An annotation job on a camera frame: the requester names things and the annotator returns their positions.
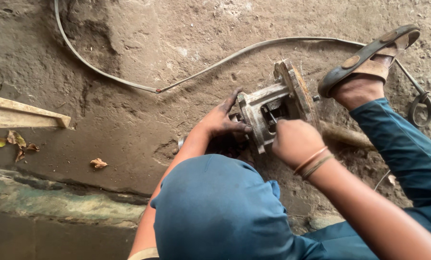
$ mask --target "sandal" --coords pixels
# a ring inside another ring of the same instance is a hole
[[[415,25],[398,27],[384,34],[372,43],[357,51],[344,63],[333,68],[326,74],[318,84],[318,93],[325,98],[330,98],[331,89],[341,80],[355,73],[365,73],[382,78],[386,83],[389,68],[395,62],[398,54],[411,46],[420,36],[420,28]],[[375,55],[390,56],[392,62],[388,67],[375,62]]]

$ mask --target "dirty hand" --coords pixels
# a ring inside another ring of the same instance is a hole
[[[212,109],[194,129],[207,132],[210,138],[214,138],[230,132],[250,133],[252,127],[245,123],[230,121],[228,114],[236,102],[238,93],[243,88],[239,87],[231,93],[221,104]]]
[[[320,133],[302,120],[278,120],[272,151],[296,169],[324,147]]]

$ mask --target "wrist bangle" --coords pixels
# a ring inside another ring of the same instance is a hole
[[[317,161],[312,168],[308,169],[304,173],[304,175],[302,175],[302,180],[307,180],[308,177],[310,177],[310,175],[312,173],[314,173],[318,168],[320,168],[320,166],[322,166],[327,160],[329,160],[331,158],[334,158],[334,155],[328,155],[328,156],[322,158],[321,160]]]
[[[323,147],[319,151],[317,151],[314,155],[312,155],[310,158],[308,158],[305,162],[301,163],[299,167],[297,167],[294,170],[294,174],[299,174],[300,170],[304,168],[307,164],[309,164],[311,161],[313,161],[318,155],[320,155],[322,152],[324,152],[326,149],[328,149],[327,146]]]

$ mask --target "blue trousers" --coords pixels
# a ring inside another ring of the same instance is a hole
[[[385,98],[350,112],[400,182],[431,232],[431,140],[393,112]],[[377,259],[345,221],[292,234],[276,181],[220,155],[191,158],[164,179],[151,202],[160,259]]]

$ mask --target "dirt floor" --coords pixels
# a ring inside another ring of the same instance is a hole
[[[326,36],[368,43],[398,26],[418,24],[421,38],[400,61],[431,91],[431,0],[62,0],[60,8],[81,56],[107,73],[156,88],[266,39]],[[274,62],[292,59],[316,93],[324,74],[357,50],[330,42],[278,44],[156,95],[117,85],[81,64],[63,43],[53,11],[50,0],[0,1],[0,97],[68,115],[71,125],[16,129],[41,150],[15,163],[15,147],[3,147],[0,168],[113,191],[150,194],[178,138],[235,87],[251,93],[273,84]],[[394,67],[386,94],[404,116],[416,92]],[[317,105],[323,120],[359,130],[333,100]],[[7,131],[0,129],[0,136]],[[431,137],[431,124],[422,131]],[[371,187],[388,170],[375,152],[329,145]],[[110,166],[92,168],[89,162],[97,157]],[[293,218],[336,214],[271,153],[254,157],[265,180],[279,181]],[[388,180],[379,192],[400,206],[410,204]]]

